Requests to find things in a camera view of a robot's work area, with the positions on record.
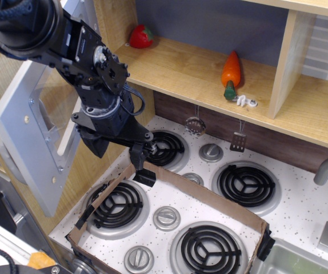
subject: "black burner coil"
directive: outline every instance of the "black burner coil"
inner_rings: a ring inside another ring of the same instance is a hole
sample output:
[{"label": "black burner coil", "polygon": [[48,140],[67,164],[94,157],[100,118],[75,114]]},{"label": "black burner coil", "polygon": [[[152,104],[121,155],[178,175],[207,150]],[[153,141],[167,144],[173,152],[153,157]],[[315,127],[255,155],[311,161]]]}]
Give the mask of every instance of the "black burner coil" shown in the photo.
[{"label": "black burner coil", "polygon": [[[92,194],[91,202],[98,197],[102,188],[97,189]],[[123,227],[139,215],[142,207],[142,198],[139,192],[130,184],[119,183],[95,210],[96,219],[94,219],[94,224],[97,228]]]},{"label": "black burner coil", "polygon": [[242,251],[236,241],[213,225],[190,228],[182,239],[181,252],[196,274],[235,274],[240,268]]},{"label": "black burner coil", "polygon": [[175,135],[162,131],[154,132],[153,135],[153,142],[157,144],[157,149],[155,153],[150,153],[146,158],[148,162],[163,167],[170,164],[175,159],[177,153],[185,151],[183,143]]},{"label": "black burner coil", "polygon": [[219,176],[219,189],[224,197],[243,207],[265,204],[274,193],[275,183],[262,170],[229,165]]}]

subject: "wooden shelf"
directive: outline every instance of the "wooden shelf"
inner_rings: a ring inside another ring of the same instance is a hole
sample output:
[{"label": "wooden shelf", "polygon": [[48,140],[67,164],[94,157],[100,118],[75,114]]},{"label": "wooden shelf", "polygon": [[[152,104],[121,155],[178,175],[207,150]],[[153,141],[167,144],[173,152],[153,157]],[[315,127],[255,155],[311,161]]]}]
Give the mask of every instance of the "wooden shelf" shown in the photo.
[{"label": "wooden shelf", "polygon": [[243,1],[328,16],[328,0],[243,0]]},{"label": "wooden shelf", "polygon": [[239,107],[223,97],[225,54],[161,37],[148,49],[122,46],[116,53],[129,65],[131,83],[328,147],[328,81],[302,75],[276,118],[270,119],[275,67],[241,59],[238,94],[255,99],[258,106]]}]

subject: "silver knob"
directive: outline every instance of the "silver knob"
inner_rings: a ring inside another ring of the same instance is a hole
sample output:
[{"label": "silver knob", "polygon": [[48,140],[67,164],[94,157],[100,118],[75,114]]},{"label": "silver knob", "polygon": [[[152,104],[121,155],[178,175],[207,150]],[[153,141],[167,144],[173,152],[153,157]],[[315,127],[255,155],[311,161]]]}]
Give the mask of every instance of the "silver knob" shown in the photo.
[{"label": "silver knob", "polygon": [[94,269],[80,259],[73,260],[74,274],[97,274]]},{"label": "silver knob", "polygon": [[125,267],[132,274],[146,274],[153,266],[154,256],[147,247],[133,247],[125,255]]},{"label": "silver knob", "polygon": [[191,180],[192,182],[194,182],[196,184],[199,184],[200,186],[204,185],[203,179],[201,178],[201,176],[199,176],[196,173],[186,173],[186,174],[183,174],[183,177],[188,180]]},{"label": "silver knob", "polygon": [[206,144],[199,150],[199,157],[208,163],[215,163],[221,160],[223,151],[217,144]]},{"label": "silver knob", "polygon": [[161,207],[155,211],[153,222],[161,231],[172,231],[181,223],[181,216],[173,207]]}]

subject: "cardboard box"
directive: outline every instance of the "cardboard box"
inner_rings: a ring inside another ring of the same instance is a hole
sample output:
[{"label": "cardboard box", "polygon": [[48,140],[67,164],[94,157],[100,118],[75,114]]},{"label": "cardboard box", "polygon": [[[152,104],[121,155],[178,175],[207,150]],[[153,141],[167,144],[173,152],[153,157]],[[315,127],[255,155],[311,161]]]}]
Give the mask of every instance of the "cardboard box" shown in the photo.
[{"label": "cardboard box", "polygon": [[[232,217],[233,219],[241,222],[242,224],[254,229],[261,234],[259,242],[257,242],[256,248],[253,252],[251,260],[247,266],[246,273],[250,271],[251,265],[255,257],[264,260],[270,248],[272,247],[274,240],[269,237],[269,226],[256,214],[250,212],[246,208],[227,200],[214,192],[208,190],[205,187],[199,186],[198,184],[187,180],[186,178],[174,174],[168,170],[161,167],[157,167],[153,164],[145,162],[144,168],[155,172],[157,179],[165,181],[172,184],[180,191],[191,195],[203,204],[207,204],[217,211]],[[112,192],[112,190],[124,179],[130,178],[135,173],[135,168],[131,164],[129,165],[116,179],[109,182],[107,188],[95,199],[85,210],[82,216],[79,218],[75,227],[66,236],[67,240],[70,242],[73,250],[79,252],[81,255],[90,259],[92,264],[109,274],[119,274],[119,272],[112,267],[108,266],[104,262],[100,261],[94,255],[86,252],[83,248],[78,246],[79,240],[87,228],[86,220],[95,211],[96,208],[107,198],[107,196]]]}]

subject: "metal frame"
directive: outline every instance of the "metal frame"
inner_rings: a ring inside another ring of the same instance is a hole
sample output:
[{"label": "metal frame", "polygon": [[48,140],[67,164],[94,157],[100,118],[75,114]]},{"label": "metal frame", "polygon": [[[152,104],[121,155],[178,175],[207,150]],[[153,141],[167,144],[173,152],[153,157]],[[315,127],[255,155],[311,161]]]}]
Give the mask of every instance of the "metal frame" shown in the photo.
[{"label": "metal frame", "polygon": [[[92,0],[68,0],[62,6],[99,33]],[[1,98],[0,146],[4,146],[2,156],[15,177],[23,178],[44,214],[51,217],[57,209],[80,137],[75,124],[69,121],[59,149],[49,141],[54,129],[48,130],[45,114],[38,107],[41,93],[38,82],[46,68],[25,61]],[[74,112],[80,104],[78,100]]]}]

